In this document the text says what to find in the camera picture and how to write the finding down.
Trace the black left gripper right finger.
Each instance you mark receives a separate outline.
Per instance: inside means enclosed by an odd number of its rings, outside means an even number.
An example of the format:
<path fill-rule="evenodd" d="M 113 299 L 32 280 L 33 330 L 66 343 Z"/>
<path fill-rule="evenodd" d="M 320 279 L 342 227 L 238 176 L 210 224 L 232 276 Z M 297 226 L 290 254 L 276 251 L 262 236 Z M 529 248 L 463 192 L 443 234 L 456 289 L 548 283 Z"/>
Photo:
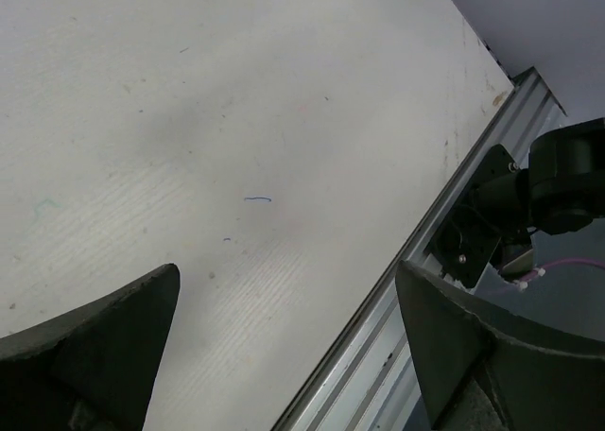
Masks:
<path fill-rule="evenodd" d="M 414 361 L 434 430 L 601 430 L 604 344 L 436 286 Z"/>

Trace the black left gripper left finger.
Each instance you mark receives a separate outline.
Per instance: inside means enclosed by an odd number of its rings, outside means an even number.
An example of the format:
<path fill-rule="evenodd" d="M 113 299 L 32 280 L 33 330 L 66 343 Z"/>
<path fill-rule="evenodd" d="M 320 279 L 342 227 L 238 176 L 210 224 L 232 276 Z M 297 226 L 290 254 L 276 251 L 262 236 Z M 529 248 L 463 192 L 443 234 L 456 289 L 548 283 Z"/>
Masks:
<path fill-rule="evenodd" d="M 180 292 L 162 265 L 1 340 L 4 430 L 140 430 Z"/>

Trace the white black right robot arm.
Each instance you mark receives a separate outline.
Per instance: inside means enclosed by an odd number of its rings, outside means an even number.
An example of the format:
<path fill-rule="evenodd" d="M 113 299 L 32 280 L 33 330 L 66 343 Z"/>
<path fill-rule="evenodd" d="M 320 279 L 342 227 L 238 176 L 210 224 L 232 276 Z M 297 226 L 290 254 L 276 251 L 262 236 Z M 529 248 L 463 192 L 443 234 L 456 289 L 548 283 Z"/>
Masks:
<path fill-rule="evenodd" d="M 512 169 L 492 147 L 432 238 L 439 277 L 409 262 L 395 281 L 434 430 L 600 430 L 604 345 L 470 293 L 499 246 L 578 231 L 604 215 L 604 122 L 552 130 Z"/>

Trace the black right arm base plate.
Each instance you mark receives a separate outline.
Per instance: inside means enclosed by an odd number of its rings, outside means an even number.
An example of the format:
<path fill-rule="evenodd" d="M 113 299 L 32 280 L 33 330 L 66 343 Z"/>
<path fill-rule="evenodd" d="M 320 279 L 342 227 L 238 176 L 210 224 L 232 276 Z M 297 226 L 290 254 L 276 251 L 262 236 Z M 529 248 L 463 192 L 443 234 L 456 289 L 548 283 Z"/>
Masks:
<path fill-rule="evenodd" d="M 476 286 L 500 241 L 500 233 L 475 208 L 471 195 L 483 183 L 509 174 L 511 162 L 503 146 L 491 147 L 472 170 L 429 243 L 445 274 L 468 289 Z"/>

